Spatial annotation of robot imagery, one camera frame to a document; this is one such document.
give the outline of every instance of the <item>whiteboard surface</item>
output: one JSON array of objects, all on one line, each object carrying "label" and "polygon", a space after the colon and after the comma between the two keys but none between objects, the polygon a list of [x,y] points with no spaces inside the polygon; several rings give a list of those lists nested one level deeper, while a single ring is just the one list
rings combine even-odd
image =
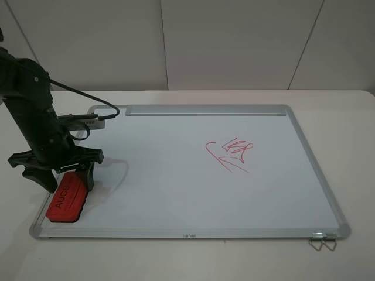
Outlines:
[{"label": "whiteboard surface", "polygon": [[[222,146],[235,138],[253,144],[243,164],[230,159],[238,167],[215,158],[233,152]],[[104,152],[95,186],[77,222],[45,218],[40,236],[339,228],[289,116],[125,116],[122,109],[80,145]]]}]

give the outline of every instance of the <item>whiteboard marker tray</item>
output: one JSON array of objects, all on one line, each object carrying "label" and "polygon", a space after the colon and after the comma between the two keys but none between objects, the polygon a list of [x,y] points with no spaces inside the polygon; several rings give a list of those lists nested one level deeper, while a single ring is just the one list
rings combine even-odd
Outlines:
[{"label": "whiteboard marker tray", "polygon": [[[36,238],[345,238],[350,228],[285,105],[121,106],[80,145],[102,149],[80,219]],[[96,106],[99,115],[113,112]]]}]

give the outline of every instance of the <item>red marker drawing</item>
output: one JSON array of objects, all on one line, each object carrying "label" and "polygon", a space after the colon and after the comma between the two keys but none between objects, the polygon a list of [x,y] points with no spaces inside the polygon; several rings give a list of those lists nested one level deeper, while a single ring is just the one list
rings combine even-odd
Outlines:
[{"label": "red marker drawing", "polygon": [[222,148],[225,151],[225,156],[220,156],[217,157],[210,149],[209,146],[215,145],[216,142],[209,142],[206,144],[206,149],[207,151],[221,164],[223,165],[228,171],[232,172],[228,165],[232,165],[234,167],[237,167],[241,169],[242,171],[246,171],[245,169],[241,168],[240,164],[245,164],[244,161],[244,154],[247,150],[251,149],[254,147],[254,145],[250,142],[246,145],[246,142],[241,140],[241,141],[236,141],[237,138],[232,139],[231,141],[227,142],[225,145],[222,146]]}]

